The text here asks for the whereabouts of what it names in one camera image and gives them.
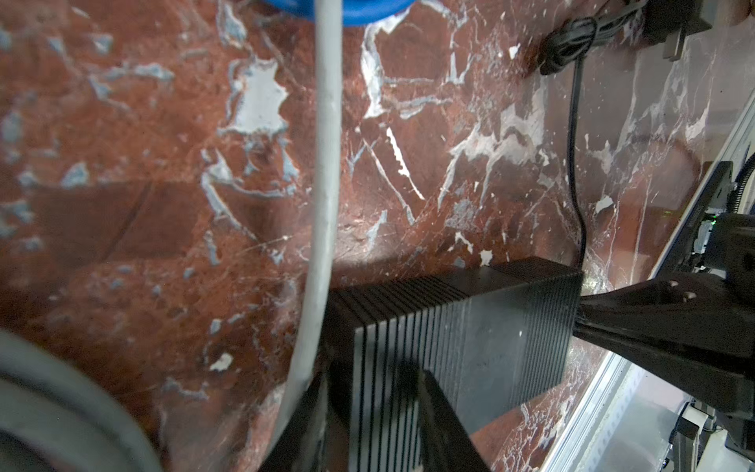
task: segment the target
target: red marble surface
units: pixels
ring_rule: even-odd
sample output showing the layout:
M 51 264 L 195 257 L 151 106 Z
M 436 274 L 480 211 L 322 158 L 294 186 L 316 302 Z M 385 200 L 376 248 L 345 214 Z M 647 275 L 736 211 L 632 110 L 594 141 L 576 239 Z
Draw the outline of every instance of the red marble surface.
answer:
M 344 31 L 333 285 L 573 262 L 571 70 L 535 58 L 599 3 L 425 1 Z M 673 64 L 641 19 L 590 53 L 586 292 L 648 276 L 729 133 L 755 78 L 743 9 Z M 102 384 L 166 470 L 256 470 L 307 269 L 313 25 L 227 0 L 0 0 L 0 27 L 0 325 Z M 601 358 L 575 341 L 562 386 L 474 435 L 494 470 L 542 462 Z

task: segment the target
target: coiled black cable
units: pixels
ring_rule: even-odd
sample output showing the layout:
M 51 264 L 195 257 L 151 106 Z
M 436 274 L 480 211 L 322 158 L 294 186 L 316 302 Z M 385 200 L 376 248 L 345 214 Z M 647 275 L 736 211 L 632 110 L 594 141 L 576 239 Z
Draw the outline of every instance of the coiled black cable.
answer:
M 569 125 L 566 137 L 566 172 L 569 178 L 569 195 L 577 215 L 580 230 L 579 254 L 577 268 L 581 269 L 587 252 L 587 225 L 577 198 L 577 176 L 575 164 L 575 147 L 577 136 L 577 117 L 579 95 L 582 86 L 582 69 L 584 58 L 593 46 L 601 46 L 613 39 L 647 0 L 628 4 L 616 15 L 588 17 L 571 20 L 560 29 L 545 38 L 545 43 L 538 56 L 540 74 L 547 76 L 560 72 L 574 62 L 572 80 L 572 101 L 569 105 Z
M 742 196 L 744 195 L 744 188 L 747 186 L 747 182 L 750 180 L 753 171 L 755 171 L 755 153 L 747 158 L 747 161 L 744 162 L 742 168 L 739 170 L 737 178 L 734 180 L 737 187 L 731 191 L 726 200 L 726 210 L 729 213 L 736 213 L 739 211 L 739 205 L 741 204 Z

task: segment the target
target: gray cable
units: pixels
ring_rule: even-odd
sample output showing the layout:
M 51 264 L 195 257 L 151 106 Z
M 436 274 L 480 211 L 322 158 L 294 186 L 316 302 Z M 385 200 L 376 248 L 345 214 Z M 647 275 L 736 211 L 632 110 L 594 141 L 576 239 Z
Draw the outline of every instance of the gray cable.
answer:
M 29 389 L 0 379 L 0 430 L 80 472 L 135 472 L 97 427 Z
M 0 433 L 0 470 L 2 472 L 55 472 L 26 444 Z
M 328 300 L 341 179 L 342 29 L 342 0 L 316 0 L 317 154 L 310 266 L 294 354 L 269 451 L 278 442 L 312 378 Z
M 110 435 L 142 472 L 162 472 L 152 444 L 105 390 L 33 344 L 0 330 L 0 375 L 78 413 Z

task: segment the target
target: gray hose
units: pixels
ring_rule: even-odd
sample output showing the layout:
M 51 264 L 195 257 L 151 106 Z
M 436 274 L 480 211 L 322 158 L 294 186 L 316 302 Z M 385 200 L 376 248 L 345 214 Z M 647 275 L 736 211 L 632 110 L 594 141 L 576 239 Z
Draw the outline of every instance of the gray hose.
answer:
M 14 437 L 0 433 L 2 472 L 55 472 L 47 462 Z
M 144 432 L 105 390 L 63 361 L 2 330 L 0 375 L 39 392 L 107 433 L 137 465 L 136 470 L 162 471 Z
M 285 393 L 268 450 L 278 442 L 307 390 L 328 300 L 338 222 L 341 180 L 342 0 L 315 1 L 315 74 L 317 80 L 317 154 L 310 266 L 304 289 Z
M 0 430 L 80 472 L 135 472 L 128 456 L 76 413 L 0 379 Z

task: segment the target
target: blue lid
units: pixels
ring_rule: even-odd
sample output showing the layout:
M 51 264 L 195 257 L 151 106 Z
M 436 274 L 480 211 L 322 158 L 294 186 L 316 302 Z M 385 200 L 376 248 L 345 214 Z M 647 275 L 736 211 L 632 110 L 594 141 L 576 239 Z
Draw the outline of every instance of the blue lid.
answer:
M 315 20 L 314 0 L 265 0 L 265 2 L 294 14 Z M 414 0 L 344 0 L 344 26 L 373 23 L 408 8 Z

